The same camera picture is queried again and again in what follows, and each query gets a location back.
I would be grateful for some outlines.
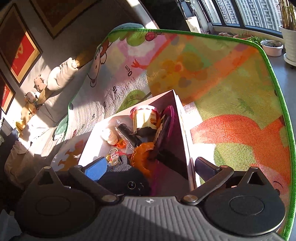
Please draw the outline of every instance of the white flower pot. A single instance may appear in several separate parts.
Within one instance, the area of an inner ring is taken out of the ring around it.
[[[287,63],[296,66],[296,31],[282,28],[282,25],[279,29],[285,40],[286,54],[284,60]]]
[[[273,43],[276,44],[277,47],[269,47],[266,46],[266,43]],[[272,56],[272,57],[279,57],[281,56],[281,51],[283,49],[283,45],[280,42],[277,41],[273,41],[273,40],[262,40],[260,42],[264,52],[268,55],[268,56]]]

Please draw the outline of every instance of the white logo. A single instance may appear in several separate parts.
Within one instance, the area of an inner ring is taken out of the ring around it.
[[[148,202],[149,204],[153,203],[154,200],[152,198],[146,199],[146,202]]]

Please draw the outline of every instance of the box of toys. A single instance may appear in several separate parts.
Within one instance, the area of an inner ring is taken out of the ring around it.
[[[79,165],[97,160],[86,175],[116,195],[181,198],[196,188],[184,113],[173,90],[120,111],[94,126]]]

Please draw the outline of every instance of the ridged gray surface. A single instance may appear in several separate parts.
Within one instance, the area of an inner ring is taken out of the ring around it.
[[[42,239],[24,235],[21,240]],[[198,208],[180,204],[175,197],[126,197],[119,205],[103,208],[79,233],[44,240],[283,241],[275,233],[254,238],[225,234],[208,223]]]

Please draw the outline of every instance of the metal screw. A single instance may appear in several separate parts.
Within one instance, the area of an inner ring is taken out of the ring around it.
[[[102,197],[102,200],[105,202],[114,202],[117,200],[117,197],[114,195],[105,195]]]
[[[183,199],[186,202],[196,202],[198,200],[198,197],[194,196],[194,195],[191,195],[191,194],[188,194],[188,195],[184,196]]]

